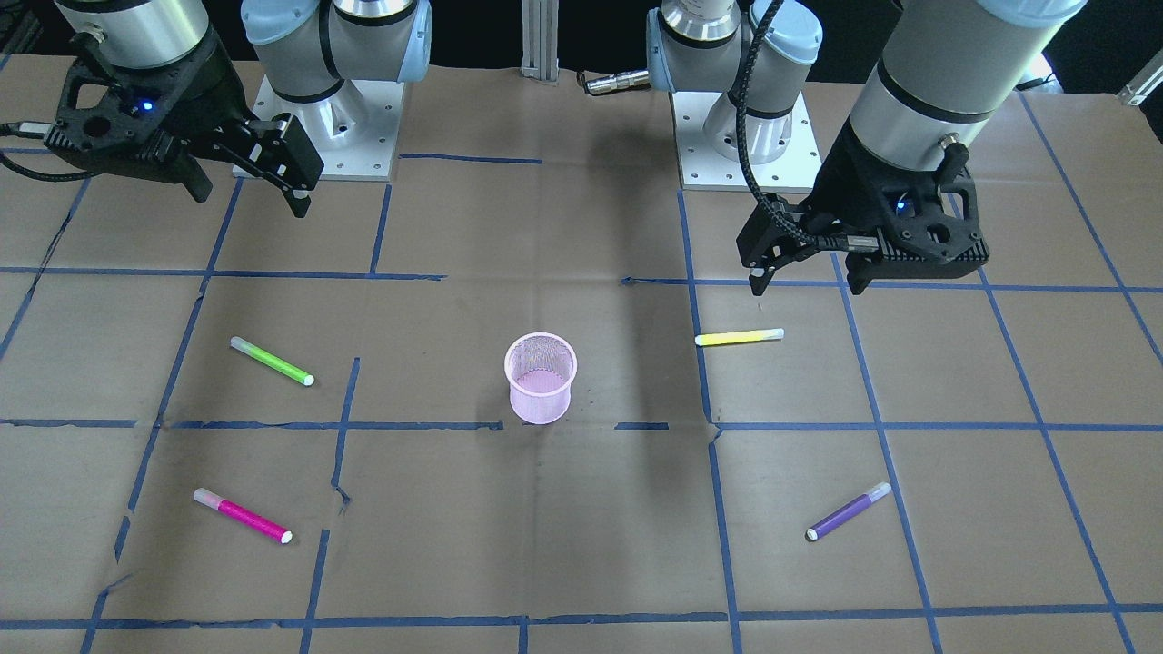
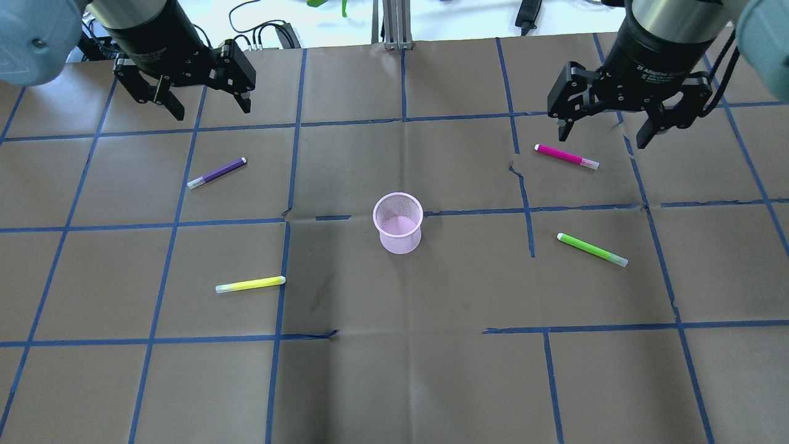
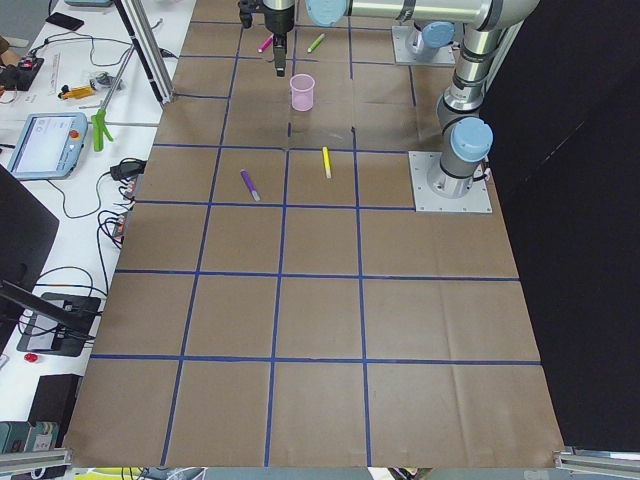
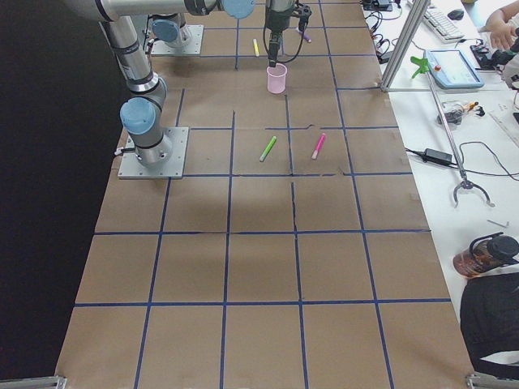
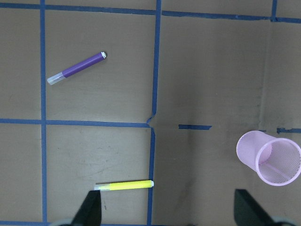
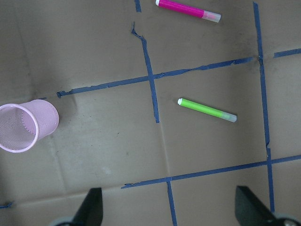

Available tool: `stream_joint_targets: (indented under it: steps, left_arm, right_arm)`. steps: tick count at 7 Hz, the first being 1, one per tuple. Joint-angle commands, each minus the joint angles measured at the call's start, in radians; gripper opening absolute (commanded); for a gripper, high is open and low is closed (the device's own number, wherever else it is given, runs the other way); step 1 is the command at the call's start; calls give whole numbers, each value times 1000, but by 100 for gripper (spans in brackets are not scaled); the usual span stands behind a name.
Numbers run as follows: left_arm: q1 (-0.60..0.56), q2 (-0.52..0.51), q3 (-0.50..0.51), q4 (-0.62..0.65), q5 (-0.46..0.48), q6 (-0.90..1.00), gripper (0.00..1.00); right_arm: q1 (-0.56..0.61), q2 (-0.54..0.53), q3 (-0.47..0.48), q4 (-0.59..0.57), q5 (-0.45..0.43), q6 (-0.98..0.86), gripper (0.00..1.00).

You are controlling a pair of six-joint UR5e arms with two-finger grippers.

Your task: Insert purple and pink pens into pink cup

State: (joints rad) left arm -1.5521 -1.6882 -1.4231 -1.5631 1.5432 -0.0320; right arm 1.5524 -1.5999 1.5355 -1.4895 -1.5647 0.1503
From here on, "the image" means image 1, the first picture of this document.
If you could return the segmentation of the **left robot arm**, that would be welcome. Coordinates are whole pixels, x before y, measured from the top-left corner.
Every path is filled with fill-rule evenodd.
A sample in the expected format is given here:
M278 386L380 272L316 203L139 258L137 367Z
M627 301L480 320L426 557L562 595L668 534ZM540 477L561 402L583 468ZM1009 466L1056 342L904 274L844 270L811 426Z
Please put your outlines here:
M798 1L664 1L647 21L652 88L716 95L702 137L756 207L739 234L755 296L777 270L844 253L847 283L958 279L989 261L970 145L1080 1L902 1L809 194L761 190L782 157L823 28Z

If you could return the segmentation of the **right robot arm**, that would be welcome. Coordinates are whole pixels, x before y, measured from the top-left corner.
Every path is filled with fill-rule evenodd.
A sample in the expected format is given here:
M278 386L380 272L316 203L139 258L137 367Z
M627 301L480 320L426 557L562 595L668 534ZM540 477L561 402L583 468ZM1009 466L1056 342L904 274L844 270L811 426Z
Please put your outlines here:
M85 173L213 189L204 159L267 182L304 218L321 179L390 175L387 88L424 78L428 1L245 1L267 104L248 104L199 1L60 1L74 28L47 149Z

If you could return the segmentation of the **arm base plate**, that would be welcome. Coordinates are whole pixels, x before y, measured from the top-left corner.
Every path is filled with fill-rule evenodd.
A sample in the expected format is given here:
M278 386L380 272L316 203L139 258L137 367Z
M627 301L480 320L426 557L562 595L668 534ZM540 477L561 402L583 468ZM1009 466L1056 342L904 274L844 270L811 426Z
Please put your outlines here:
M331 98L290 104L262 80L254 112L262 119L285 112L302 121L323 158L324 182L391 182L407 84L347 80Z
M680 157L682 187L744 192L732 112L718 109L719 93L678 92L671 95L675 141ZM765 192L807 193L820 170L809 109L798 95L793 109L770 125L747 120L752 177Z

